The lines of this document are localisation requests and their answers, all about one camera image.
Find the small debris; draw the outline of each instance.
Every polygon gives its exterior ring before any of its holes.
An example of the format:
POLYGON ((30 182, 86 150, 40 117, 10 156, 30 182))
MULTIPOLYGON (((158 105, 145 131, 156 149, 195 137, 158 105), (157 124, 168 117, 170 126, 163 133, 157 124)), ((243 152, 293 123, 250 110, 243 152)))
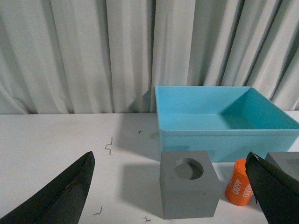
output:
POLYGON ((101 206, 101 210, 99 213, 94 213, 94 215, 100 215, 102 213, 103 206, 101 206))
POLYGON ((109 150, 109 155, 111 155, 111 149, 107 148, 107 146, 112 145, 112 140, 113 140, 113 137, 111 137, 111 143, 110 143, 110 144, 107 144, 107 145, 105 146, 105 149, 106 149, 106 150, 109 150))
POLYGON ((151 219, 147 219, 146 217, 144 217, 144 218, 145 218, 145 221, 146 221, 146 222, 151 221, 151 219))

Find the white curtain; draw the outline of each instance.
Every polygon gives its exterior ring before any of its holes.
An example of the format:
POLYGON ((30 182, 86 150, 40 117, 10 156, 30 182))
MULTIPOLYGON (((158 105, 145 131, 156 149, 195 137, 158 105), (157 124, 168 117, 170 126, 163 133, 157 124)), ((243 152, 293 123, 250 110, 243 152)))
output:
POLYGON ((299 0, 1 0, 0 113, 154 112, 157 85, 299 110, 299 0))

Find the gray foam cube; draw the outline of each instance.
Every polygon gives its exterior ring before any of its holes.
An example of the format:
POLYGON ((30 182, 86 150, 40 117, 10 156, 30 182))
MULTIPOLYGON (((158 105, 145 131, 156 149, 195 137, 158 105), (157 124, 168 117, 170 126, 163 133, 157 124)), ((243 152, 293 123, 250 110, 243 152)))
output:
POLYGON ((160 187, 164 219, 214 216, 221 185, 206 151, 162 152, 160 187))
POLYGON ((269 152, 266 161, 299 181, 299 152, 269 152))

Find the blue storage tray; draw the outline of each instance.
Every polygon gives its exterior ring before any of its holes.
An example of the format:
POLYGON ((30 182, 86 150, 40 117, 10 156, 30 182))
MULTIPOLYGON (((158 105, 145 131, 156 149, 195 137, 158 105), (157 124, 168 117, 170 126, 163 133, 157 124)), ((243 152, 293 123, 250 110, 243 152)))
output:
POLYGON ((213 162, 287 151, 299 124, 251 87, 157 86, 161 151, 206 150, 213 162))

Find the white tabletop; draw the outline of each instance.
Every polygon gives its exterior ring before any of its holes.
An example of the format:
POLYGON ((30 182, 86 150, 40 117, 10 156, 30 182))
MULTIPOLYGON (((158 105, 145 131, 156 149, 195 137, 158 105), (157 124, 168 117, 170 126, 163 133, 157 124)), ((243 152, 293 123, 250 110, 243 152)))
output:
MULTIPOLYGON (((299 112, 288 114, 299 120, 299 112)), ((93 151, 96 164, 80 224, 267 223, 254 198, 238 207, 224 194, 212 218, 163 220, 157 133, 156 114, 0 115, 0 217, 93 151)), ((290 151, 299 151, 299 140, 290 151)), ((233 164, 213 164, 223 192, 233 164)))

